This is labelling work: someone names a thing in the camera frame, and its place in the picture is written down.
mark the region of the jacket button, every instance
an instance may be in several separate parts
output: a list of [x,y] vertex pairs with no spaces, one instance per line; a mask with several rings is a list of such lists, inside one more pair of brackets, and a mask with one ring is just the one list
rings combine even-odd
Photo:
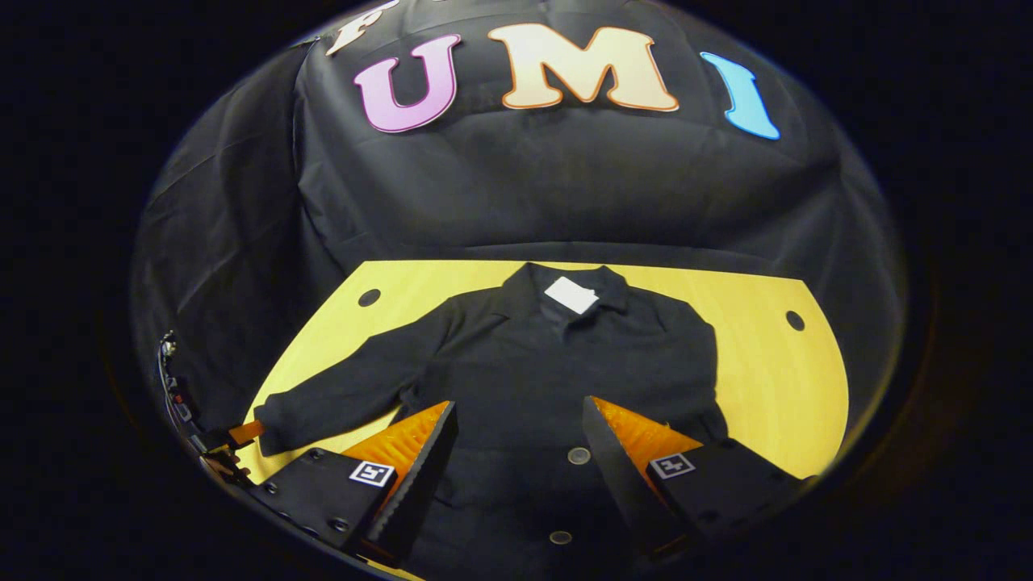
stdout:
[[592,453],[586,448],[571,448],[570,452],[567,452],[567,460],[571,464],[587,464],[589,460],[592,459]]
[[552,534],[549,536],[549,540],[552,541],[554,545],[566,545],[573,540],[566,530],[554,530]]

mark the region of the jacket collar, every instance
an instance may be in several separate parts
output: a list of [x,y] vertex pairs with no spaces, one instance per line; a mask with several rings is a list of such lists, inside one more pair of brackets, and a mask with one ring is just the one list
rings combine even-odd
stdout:
[[509,318],[538,312],[541,301],[547,299],[545,289],[561,276],[595,290],[599,297],[586,314],[599,307],[609,307],[621,313],[627,312],[628,283],[623,276],[607,267],[594,270],[562,270],[533,263],[525,263],[502,283],[496,295],[493,312]]

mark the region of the letter m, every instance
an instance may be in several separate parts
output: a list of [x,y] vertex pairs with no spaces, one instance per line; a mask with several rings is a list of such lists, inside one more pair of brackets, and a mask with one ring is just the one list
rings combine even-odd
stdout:
[[550,87],[547,66],[583,102],[595,100],[607,71],[614,88],[606,93],[615,103],[652,111],[677,111],[676,99],[663,85],[650,47],[653,39],[640,32],[603,27],[595,31],[584,50],[552,28],[540,24],[518,24],[488,33],[509,52],[513,90],[502,97],[510,109],[535,109],[563,100],[563,93]]

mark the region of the pink letter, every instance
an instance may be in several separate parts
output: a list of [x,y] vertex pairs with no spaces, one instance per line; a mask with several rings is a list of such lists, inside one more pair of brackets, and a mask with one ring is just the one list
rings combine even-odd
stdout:
[[370,124],[385,133],[400,133],[427,125],[448,111],[456,99],[451,48],[459,41],[459,34],[446,34],[412,50],[412,56],[424,59],[427,71],[427,96],[415,104],[402,106],[395,100],[390,71],[398,59],[380,61],[355,75]]

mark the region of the blue letter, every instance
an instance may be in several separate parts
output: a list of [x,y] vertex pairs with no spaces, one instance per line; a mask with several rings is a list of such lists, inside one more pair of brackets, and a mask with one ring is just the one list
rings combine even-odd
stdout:
[[756,77],[750,72],[750,69],[711,53],[699,53],[699,56],[717,67],[724,81],[724,86],[728,88],[731,109],[724,112],[728,121],[735,127],[754,135],[769,140],[779,139],[778,127],[773,125],[772,120],[768,118],[764,101],[760,100],[760,93],[757,92],[757,87],[753,84]]

